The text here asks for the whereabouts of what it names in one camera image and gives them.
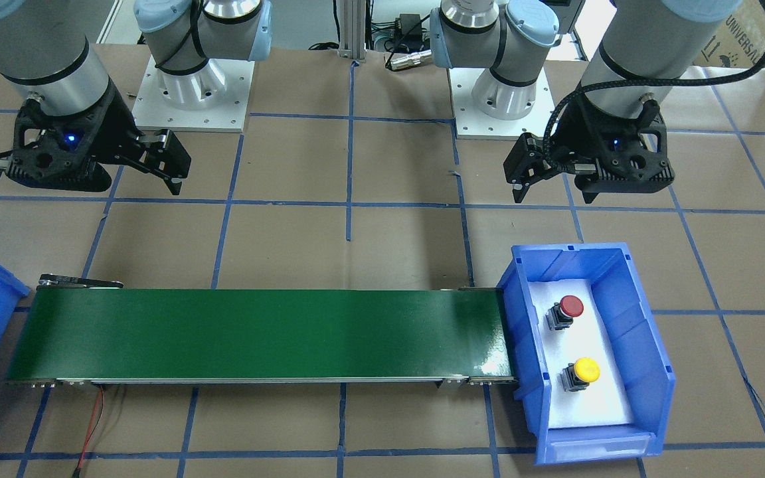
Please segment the red wire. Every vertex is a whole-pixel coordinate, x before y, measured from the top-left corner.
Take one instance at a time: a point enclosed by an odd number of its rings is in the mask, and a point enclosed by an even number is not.
[[[90,421],[88,422],[88,433],[85,434],[84,436],[84,445],[82,446],[82,455],[78,458],[78,465],[76,465],[77,469],[82,468],[82,463],[84,463],[84,455],[88,453],[88,443],[90,442],[91,436],[94,435],[94,430],[96,430],[96,426],[94,425],[94,418],[96,418],[96,411],[100,407],[100,399],[103,402],[106,399],[106,396],[104,396],[104,390],[102,390],[102,387],[100,387],[100,391],[96,393],[96,400],[94,401],[94,411],[91,412],[90,414]]]

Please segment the cardboard box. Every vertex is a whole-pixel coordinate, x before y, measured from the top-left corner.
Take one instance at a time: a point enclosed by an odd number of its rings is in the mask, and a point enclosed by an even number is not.
[[[750,68],[765,51],[765,14],[757,0],[744,0],[695,59],[699,66]]]

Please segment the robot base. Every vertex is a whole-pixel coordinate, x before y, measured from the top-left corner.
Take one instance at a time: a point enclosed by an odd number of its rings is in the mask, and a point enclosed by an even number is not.
[[[155,60],[149,57],[131,111],[137,127],[147,131],[172,127],[174,131],[243,133],[255,62],[216,60],[216,63],[226,74],[225,97],[212,108],[188,111],[175,108],[162,98]]]
[[[500,120],[480,111],[471,97],[482,68],[450,70],[450,99],[456,116],[456,137],[462,139],[518,139],[525,131],[541,134],[553,110],[551,89],[545,71],[537,79],[537,99],[531,112],[519,120]]]

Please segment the yellow button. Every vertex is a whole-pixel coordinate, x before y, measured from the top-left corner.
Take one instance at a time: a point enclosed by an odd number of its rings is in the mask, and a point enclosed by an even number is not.
[[[591,384],[601,376],[601,367],[598,366],[597,361],[583,357],[574,363],[574,375]]]

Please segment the green surface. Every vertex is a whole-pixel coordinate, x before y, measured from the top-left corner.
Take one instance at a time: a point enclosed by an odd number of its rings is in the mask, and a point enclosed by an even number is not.
[[[37,291],[9,380],[507,377],[494,290]]]

